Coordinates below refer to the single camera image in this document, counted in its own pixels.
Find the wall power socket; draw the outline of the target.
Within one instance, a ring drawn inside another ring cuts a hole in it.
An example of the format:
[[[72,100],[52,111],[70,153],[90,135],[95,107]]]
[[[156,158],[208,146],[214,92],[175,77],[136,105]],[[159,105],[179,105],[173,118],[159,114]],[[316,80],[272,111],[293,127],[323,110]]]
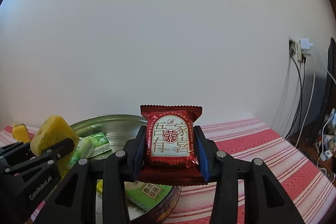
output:
[[[295,57],[297,62],[302,62],[301,42],[296,42],[292,39],[289,39],[289,55],[290,57]]]

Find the worn yellow sponge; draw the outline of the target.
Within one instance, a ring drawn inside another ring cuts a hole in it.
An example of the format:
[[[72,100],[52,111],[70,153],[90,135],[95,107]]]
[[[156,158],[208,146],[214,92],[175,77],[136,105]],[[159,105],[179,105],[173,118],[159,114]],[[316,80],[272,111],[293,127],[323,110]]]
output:
[[[78,146],[79,137],[59,115],[52,115],[42,124],[32,141],[30,149],[35,156],[40,156],[44,149],[63,141],[66,138],[72,139],[74,148],[72,151],[58,161],[58,169],[62,177],[68,173],[68,164]]]

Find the small green tissue pack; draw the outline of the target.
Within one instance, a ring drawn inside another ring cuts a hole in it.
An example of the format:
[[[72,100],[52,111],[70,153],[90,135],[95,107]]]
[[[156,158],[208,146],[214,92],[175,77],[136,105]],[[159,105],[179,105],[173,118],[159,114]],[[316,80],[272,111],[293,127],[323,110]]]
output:
[[[103,132],[80,138],[69,165],[75,165],[81,158],[90,159],[110,150],[110,143]]]

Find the dark furniture at right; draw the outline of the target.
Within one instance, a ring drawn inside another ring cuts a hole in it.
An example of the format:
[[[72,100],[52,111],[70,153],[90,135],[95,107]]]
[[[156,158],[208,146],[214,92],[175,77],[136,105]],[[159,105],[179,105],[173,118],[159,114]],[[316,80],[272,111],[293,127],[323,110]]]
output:
[[[323,128],[323,123],[326,117],[329,117],[332,110],[335,109],[335,82],[329,73],[335,79],[335,39],[330,39],[328,48],[328,57],[326,65],[326,82],[325,91],[323,94],[322,104],[318,116],[315,118],[314,132],[318,133]]]

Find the light green tissue pack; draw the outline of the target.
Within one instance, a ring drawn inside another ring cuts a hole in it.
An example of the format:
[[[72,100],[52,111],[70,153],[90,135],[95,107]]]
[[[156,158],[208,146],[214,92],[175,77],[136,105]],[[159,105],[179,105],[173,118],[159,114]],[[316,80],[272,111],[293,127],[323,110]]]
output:
[[[127,199],[145,211],[157,206],[173,188],[140,181],[125,182],[124,185]]]

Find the round butter cookie tin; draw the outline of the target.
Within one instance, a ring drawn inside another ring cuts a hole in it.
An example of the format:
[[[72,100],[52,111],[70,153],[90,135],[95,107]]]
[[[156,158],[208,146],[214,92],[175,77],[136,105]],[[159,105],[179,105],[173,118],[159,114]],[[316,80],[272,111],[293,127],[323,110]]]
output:
[[[136,115],[105,115],[71,125],[81,138],[103,133],[109,149],[92,159],[83,157],[73,173],[89,180],[92,201],[83,213],[96,223],[163,223],[175,208],[181,187],[139,182],[146,119]]]

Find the red wedding snack packet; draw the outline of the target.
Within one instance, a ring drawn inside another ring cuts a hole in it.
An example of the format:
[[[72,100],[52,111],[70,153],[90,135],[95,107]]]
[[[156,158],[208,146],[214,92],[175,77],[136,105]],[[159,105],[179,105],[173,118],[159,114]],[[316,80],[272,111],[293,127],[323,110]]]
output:
[[[140,111],[147,125],[146,154],[138,179],[163,185],[205,184],[193,129],[202,107],[141,105]]]

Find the yellow snack packet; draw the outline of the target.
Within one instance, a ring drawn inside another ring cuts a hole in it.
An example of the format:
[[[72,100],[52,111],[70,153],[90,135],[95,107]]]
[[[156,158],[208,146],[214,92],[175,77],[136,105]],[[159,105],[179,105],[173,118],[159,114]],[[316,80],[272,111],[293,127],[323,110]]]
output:
[[[103,186],[103,180],[98,180],[97,185],[96,185],[96,190],[100,195],[102,195],[103,193],[102,186]]]

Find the red white striped tablecloth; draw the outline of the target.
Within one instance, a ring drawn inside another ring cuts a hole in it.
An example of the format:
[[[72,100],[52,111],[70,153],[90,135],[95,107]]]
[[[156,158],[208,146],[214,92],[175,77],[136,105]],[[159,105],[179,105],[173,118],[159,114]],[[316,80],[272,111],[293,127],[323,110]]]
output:
[[[29,143],[1,148],[1,223],[24,223],[42,205],[37,223],[95,223],[96,182],[103,180],[104,223],[129,223],[126,182],[136,180],[169,186],[214,182],[211,223],[238,220],[238,182],[244,181],[245,223],[303,223],[303,217],[266,163],[244,161],[218,149],[199,126],[191,132],[196,144],[196,175],[175,165],[146,160],[146,126],[106,159],[80,159],[66,176],[59,161],[71,154],[77,134],[62,123],[49,135],[35,134]]]

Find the white usb charger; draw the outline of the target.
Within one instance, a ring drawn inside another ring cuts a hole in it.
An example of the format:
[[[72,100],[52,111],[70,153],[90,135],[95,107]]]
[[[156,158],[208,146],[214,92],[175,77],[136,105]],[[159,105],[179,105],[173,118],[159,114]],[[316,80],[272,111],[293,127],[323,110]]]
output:
[[[308,55],[311,53],[311,49],[314,47],[314,44],[310,41],[309,38],[303,38],[299,41],[301,47],[301,53],[303,55]]]

